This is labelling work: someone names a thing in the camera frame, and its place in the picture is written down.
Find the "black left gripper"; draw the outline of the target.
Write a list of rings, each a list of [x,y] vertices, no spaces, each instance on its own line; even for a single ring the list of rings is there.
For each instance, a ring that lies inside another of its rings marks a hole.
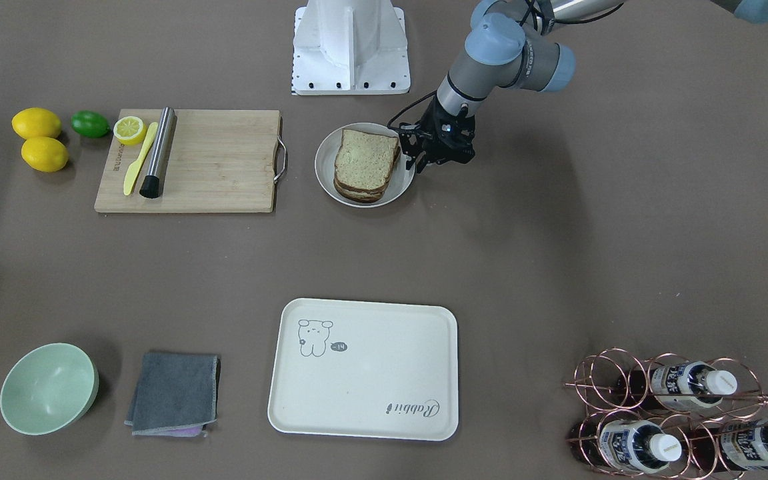
[[[416,174],[427,164],[442,165],[448,161],[466,164],[475,156],[475,116],[467,104],[461,104],[456,115],[449,113],[436,97],[431,97],[420,121],[400,122],[397,136],[401,152],[409,156],[407,166]]]

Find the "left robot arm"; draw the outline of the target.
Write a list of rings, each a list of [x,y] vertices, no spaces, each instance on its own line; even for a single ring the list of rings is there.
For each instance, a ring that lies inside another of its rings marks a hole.
[[[494,89],[536,92],[563,90],[576,60],[566,45],[548,40],[561,25],[582,25],[609,16],[621,1],[481,1],[461,52],[418,121],[396,117],[387,127],[397,134],[406,167],[420,173],[427,164],[470,162],[475,156],[475,116]]]

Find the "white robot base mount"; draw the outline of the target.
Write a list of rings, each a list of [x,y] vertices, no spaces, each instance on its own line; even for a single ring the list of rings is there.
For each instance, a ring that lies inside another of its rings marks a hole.
[[[309,1],[295,10],[294,95],[409,92],[405,12],[390,1]]]

